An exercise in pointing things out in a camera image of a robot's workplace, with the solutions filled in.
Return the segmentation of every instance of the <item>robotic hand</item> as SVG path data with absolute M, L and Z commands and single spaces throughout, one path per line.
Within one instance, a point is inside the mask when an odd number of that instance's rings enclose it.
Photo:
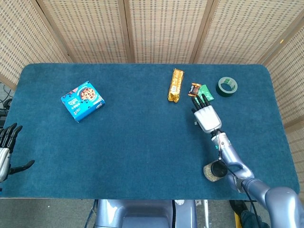
M 270 188 L 261 180 L 254 177 L 253 172 L 243 163 L 234 150 L 226 134 L 220 130 L 221 120 L 207 98 L 197 95 L 192 97 L 195 108 L 192 111 L 201 129 L 211 134 L 211 140 L 218 149 L 218 160 L 204 167 L 204 175 L 210 181 L 223 178 L 230 166 L 238 168 L 228 174 L 228 182 L 232 189 L 239 193 L 245 192 L 257 200 L 268 210 L 273 228 L 303 228 L 304 209 L 295 193 L 287 187 Z
M 22 126 L 16 127 L 17 123 L 14 123 L 12 126 L 0 130 L 0 183 L 4 182 L 8 175 L 27 170 L 35 162 L 34 160 L 30 160 L 26 165 L 15 168 L 10 167 L 10 158 L 13 153 L 16 138 L 22 129 Z

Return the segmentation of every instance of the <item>tape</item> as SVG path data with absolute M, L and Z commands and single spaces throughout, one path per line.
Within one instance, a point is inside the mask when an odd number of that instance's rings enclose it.
M 231 90 L 228 91 L 228 90 L 225 90 L 223 87 L 222 87 L 222 84 L 227 84 Z M 222 77 L 219 81 L 218 81 L 218 84 L 217 84 L 217 87 L 216 87 L 216 91 L 219 95 L 223 96 L 223 97 L 229 97 L 229 96 L 232 96 L 236 90 L 238 89 L 238 84 L 237 82 L 231 78 L 231 77 Z

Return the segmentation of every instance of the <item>blue box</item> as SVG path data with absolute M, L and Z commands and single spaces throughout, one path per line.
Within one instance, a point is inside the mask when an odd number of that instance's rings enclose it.
M 77 122 L 105 105 L 104 99 L 89 81 L 61 97 L 61 101 Z

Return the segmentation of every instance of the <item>blue table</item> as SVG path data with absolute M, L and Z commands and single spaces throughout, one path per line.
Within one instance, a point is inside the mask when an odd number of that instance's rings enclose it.
M 185 71 L 178 103 L 168 102 L 174 68 Z M 230 76 L 238 90 L 221 97 Z M 90 80 L 106 105 L 80 123 L 60 97 Z M 32 64 L 22 71 L 6 126 L 23 125 L 4 197 L 91 199 L 245 199 L 202 167 L 217 158 L 210 135 L 194 125 L 187 93 L 206 84 L 239 156 L 271 187 L 299 192 L 269 72 L 261 65 Z

